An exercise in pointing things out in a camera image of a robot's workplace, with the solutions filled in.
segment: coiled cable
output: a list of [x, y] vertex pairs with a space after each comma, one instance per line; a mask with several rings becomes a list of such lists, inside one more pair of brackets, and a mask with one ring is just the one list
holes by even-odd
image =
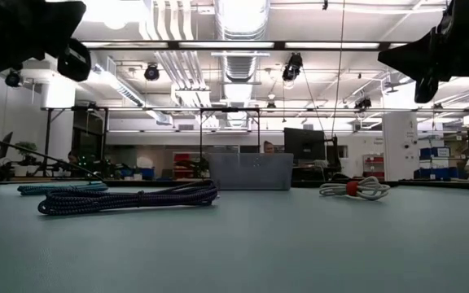
[[380, 184], [378, 178], [367, 177], [347, 184], [326, 183], [321, 185], [321, 196], [350, 195], [368, 200], [378, 200], [388, 195], [390, 186]]
[[80, 186], [19, 186], [17, 191], [23, 196], [28, 195], [46, 195], [48, 191], [59, 189], [77, 189], [77, 190], [91, 190], [91, 191], [106, 191], [107, 186], [104, 183], [90, 183]]
[[49, 190], [37, 210], [45, 215], [66, 216], [118, 208], [208, 206], [218, 196], [212, 181], [193, 182], [155, 192], [107, 193], [74, 188]]

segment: gray plastic bin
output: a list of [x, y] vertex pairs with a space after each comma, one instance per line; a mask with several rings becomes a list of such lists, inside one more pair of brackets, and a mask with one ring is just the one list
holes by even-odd
[[211, 179], [220, 190], [289, 190], [293, 154], [209, 154]]

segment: teal table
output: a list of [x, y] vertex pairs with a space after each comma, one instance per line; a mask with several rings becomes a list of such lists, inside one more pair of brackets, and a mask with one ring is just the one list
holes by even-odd
[[469, 292], [469, 190], [51, 217], [16, 187], [0, 186], [0, 292]]

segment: blue braided cable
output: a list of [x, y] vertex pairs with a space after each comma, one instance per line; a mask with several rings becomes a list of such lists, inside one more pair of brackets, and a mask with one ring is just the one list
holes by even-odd
[[218, 196], [212, 181], [192, 182], [156, 192], [107, 193], [59, 188], [49, 190], [37, 210], [45, 215], [66, 216], [118, 208], [210, 206]]
[[88, 191], [106, 191], [107, 186], [104, 183], [90, 183], [79, 186], [19, 186], [17, 191], [23, 196], [29, 195], [46, 195], [48, 191], [58, 189], [69, 189], [69, 190], [88, 190]]

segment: teal cable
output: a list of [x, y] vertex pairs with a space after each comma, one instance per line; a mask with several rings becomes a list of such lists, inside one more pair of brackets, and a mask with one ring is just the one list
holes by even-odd
[[46, 192], [58, 189], [74, 189], [80, 191], [106, 191], [107, 185], [104, 183], [90, 183], [79, 186], [19, 186], [17, 191], [23, 196], [46, 195]]

